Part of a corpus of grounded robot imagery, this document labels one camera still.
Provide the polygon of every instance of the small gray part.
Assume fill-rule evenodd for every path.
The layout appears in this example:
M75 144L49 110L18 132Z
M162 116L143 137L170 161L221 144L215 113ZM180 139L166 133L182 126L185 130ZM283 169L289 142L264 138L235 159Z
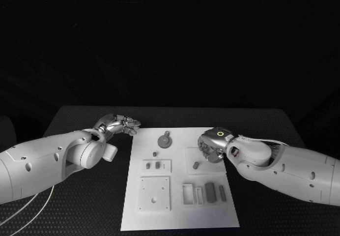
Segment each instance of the small gray part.
M201 165L201 163L199 163L199 162L195 162L195 164L193 164L193 169L195 169L195 170L198 169L199 165Z
M222 201L227 202L227 197L225 197L225 188L224 188L224 185L219 186L219 193L221 193Z
M215 184L214 183L206 183L205 186L206 186L208 202L215 203L218 201L216 191L215 191Z

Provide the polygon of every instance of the black table surface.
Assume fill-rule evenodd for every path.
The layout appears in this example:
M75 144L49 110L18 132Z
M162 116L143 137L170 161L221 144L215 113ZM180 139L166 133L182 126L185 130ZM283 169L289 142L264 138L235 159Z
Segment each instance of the black table surface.
M293 123L280 109L64 106L45 136L93 128L98 119L110 113L140 120L143 128L221 126L247 137L274 139L304 147ZM72 174L55 186L41 215L18 235L340 235L340 207L297 200L244 179L228 160L227 175L240 228L121 232L131 141L133 137L127 134L114 136L110 140L110 144L119 147L114 161L101 160L91 170ZM0 227L0 236L9 236L35 217L49 193L51 189L44 191L28 208ZM3 204L0 221L31 198Z

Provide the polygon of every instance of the white mat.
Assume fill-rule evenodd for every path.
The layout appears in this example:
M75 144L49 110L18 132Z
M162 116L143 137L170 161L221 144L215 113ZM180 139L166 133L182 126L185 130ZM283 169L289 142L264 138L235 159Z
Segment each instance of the white mat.
M186 157L188 153L196 153L193 149L189 149L188 152L188 148L198 148L198 138L209 129L212 128L142 128L139 130L139 134L133 138L121 231L240 227L224 162L215 164L218 173L208 174L206 168L212 163L206 162L202 155L201 167L205 169L202 169L204 173L198 175L192 174L191 169L193 166L191 162L196 160L196 157ZM170 132L172 146L163 149L157 145L157 139L166 131ZM143 160L172 160L170 174L143 174ZM144 193L140 193L142 177L169 177L170 210L142 211L139 209L140 198L146 198ZM216 203L208 203L205 188L208 182L215 183ZM186 183L193 184L193 190L196 187L202 188L204 206L198 205L196 191L195 205L183 206L182 185ZM221 200L219 185L224 185L227 202ZM157 198L150 196L150 200L157 199L155 204L159 204L160 196Z

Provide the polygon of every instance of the robotic hand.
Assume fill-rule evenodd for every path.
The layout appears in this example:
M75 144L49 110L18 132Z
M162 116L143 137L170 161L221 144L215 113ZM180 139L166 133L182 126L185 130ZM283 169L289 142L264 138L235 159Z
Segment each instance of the robotic hand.
M74 172L91 169L101 158L111 162L119 149L107 141L114 134L137 134L140 125L133 118L108 114L93 129L28 141L3 151L0 204L44 192Z
M225 128L208 130L198 145L209 162L227 155L248 180L303 201L340 206L340 161L333 157L276 140L234 136Z

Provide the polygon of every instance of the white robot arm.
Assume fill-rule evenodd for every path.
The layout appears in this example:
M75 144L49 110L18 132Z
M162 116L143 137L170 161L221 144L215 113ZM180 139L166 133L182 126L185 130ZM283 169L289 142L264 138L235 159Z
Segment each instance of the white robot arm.
M91 169L101 158L113 161L117 147L107 141L117 133L137 134L140 122L108 114L93 129L28 141L0 153L0 204L23 199Z
M218 163L227 155L248 180L303 201L340 206L340 161L333 157L280 141L234 136L225 128L208 130L198 144L206 160Z

